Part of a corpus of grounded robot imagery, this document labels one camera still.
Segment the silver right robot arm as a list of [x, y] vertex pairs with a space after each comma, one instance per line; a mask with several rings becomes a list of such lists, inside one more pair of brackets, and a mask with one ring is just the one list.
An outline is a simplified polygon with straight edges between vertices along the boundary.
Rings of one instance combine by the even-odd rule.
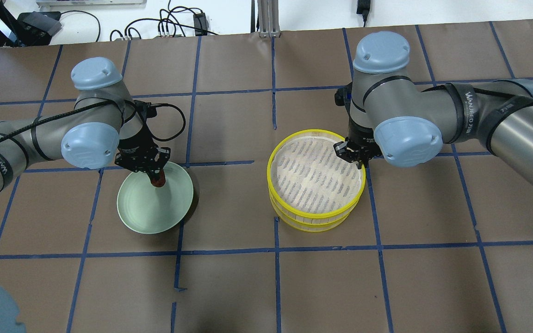
[[446, 83], [420, 92], [406, 71], [409, 55], [397, 32], [359, 41], [353, 81], [335, 94], [349, 120], [335, 154], [358, 168], [374, 157], [410, 168], [436, 157], [443, 145], [476, 139], [533, 185], [533, 81]]

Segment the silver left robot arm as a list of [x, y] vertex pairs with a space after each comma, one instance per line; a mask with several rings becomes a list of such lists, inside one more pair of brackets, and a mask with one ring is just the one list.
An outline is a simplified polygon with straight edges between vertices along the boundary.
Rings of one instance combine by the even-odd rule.
[[163, 187], [171, 150], [159, 147], [148, 128], [151, 104], [132, 98], [120, 70], [105, 57], [81, 61], [71, 78], [80, 91], [72, 111], [0, 121], [0, 192], [32, 165], [55, 160], [84, 169], [114, 162]]

